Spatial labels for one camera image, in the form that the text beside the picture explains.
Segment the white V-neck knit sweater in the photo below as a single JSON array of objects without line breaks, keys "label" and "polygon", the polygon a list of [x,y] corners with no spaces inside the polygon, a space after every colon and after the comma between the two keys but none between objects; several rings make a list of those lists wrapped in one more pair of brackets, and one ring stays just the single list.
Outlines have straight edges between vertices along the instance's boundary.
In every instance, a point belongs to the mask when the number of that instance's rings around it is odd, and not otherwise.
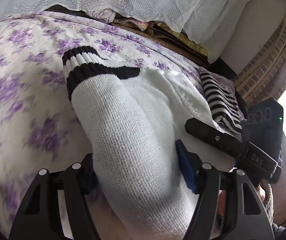
[{"label": "white V-neck knit sweater", "polygon": [[66,51],[63,66],[113,211],[136,239],[182,239],[197,196],[180,172],[176,140],[219,170],[235,163],[185,131],[191,118],[216,127],[205,98],[182,73],[126,67],[90,46]]}]

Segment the black white striped garment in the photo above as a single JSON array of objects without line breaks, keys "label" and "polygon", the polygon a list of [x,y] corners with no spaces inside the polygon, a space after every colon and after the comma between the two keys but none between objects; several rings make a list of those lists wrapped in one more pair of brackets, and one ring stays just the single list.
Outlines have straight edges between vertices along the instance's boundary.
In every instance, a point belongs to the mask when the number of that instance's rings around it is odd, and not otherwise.
[{"label": "black white striped garment", "polygon": [[235,96],[214,79],[211,72],[199,68],[205,99],[213,120],[235,135],[241,135],[239,107]]}]

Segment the purple floral bed sheet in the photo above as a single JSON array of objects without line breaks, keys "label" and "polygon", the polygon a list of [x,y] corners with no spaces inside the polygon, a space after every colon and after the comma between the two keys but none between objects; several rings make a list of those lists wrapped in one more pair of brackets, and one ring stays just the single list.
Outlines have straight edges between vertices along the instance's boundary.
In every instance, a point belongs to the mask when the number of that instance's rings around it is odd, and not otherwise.
[{"label": "purple floral bed sheet", "polygon": [[[126,67],[182,73],[204,97],[196,64],[129,31],[54,12],[0,22],[0,231],[6,236],[39,170],[64,170],[93,153],[63,66],[64,53],[82,46]],[[102,239],[136,239],[100,185],[87,203]]]}]

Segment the brown woven mat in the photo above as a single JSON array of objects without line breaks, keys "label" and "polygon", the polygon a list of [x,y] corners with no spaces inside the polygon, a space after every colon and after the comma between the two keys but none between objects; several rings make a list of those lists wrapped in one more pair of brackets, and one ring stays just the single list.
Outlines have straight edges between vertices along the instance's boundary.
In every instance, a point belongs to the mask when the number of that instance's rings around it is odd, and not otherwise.
[{"label": "brown woven mat", "polygon": [[222,59],[219,58],[214,63],[209,63],[206,49],[189,40],[184,33],[172,31],[164,23],[141,22],[133,18],[115,18],[112,25],[146,37],[227,79],[233,80],[236,77],[236,73]]}]

